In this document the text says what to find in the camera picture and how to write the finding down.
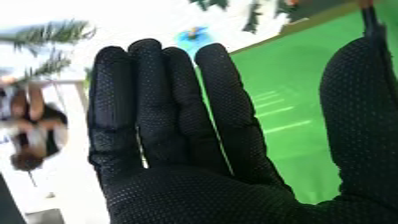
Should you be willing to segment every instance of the textured glove fabric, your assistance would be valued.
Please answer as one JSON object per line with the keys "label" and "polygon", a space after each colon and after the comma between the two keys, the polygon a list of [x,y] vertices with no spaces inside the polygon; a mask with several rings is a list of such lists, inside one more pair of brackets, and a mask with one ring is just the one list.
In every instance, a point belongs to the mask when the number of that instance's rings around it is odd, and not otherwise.
{"label": "textured glove fabric", "polygon": [[398,98],[382,57],[371,40],[359,39],[327,66],[322,106],[343,185],[332,201],[304,205],[266,157],[222,45],[204,47],[195,58],[215,125],[186,53],[162,50],[151,39],[128,52],[99,51],[89,161],[112,223],[398,223]]}

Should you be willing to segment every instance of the blurry background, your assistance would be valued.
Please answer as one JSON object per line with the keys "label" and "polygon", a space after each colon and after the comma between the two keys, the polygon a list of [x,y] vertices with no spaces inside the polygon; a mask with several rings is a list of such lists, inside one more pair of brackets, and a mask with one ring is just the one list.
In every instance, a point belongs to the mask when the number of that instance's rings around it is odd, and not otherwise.
{"label": "blurry background", "polygon": [[[87,164],[85,85],[92,59],[108,45],[124,48],[140,38],[156,38],[163,46],[179,46],[178,35],[206,27],[211,41],[220,42],[233,54],[245,89],[263,125],[268,155],[282,177],[293,186],[298,200],[318,203],[337,195],[337,168],[330,161],[323,118],[318,103],[318,84],[327,61],[343,45],[362,35],[362,20],[352,1],[302,0],[297,10],[284,1],[231,0],[226,11],[211,6],[206,11],[197,1],[115,0],[12,1],[0,14],[0,34],[50,21],[76,19],[96,27],[91,40],[60,46],[71,66],[46,81],[44,96],[69,117],[71,140],[60,155],[32,172],[11,168],[12,145],[0,145],[0,171],[11,194],[28,223],[108,223],[107,208],[92,168]],[[389,48],[398,54],[398,2],[384,0],[378,15],[389,27]],[[243,32],[252,12],[256,34]],[[46,59],[0,45],[0,67],[21,76],[27,67]]]}

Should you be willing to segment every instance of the green screen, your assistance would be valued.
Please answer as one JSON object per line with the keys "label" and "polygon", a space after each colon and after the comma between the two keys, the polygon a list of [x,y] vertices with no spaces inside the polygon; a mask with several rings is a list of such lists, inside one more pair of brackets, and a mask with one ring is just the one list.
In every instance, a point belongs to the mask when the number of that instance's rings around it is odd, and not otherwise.
{"label": "green screen", "polygon": [[[393,55],[398,55],[394,4],[391,1],[378,6],[378,14],[389,26]],[[304,203],[318,203],[337,195],[339,177],[330,160],[318,85],[330,57],[362,36],[362,31],[357,12],[233,54],[254,100],[268,156]]]}

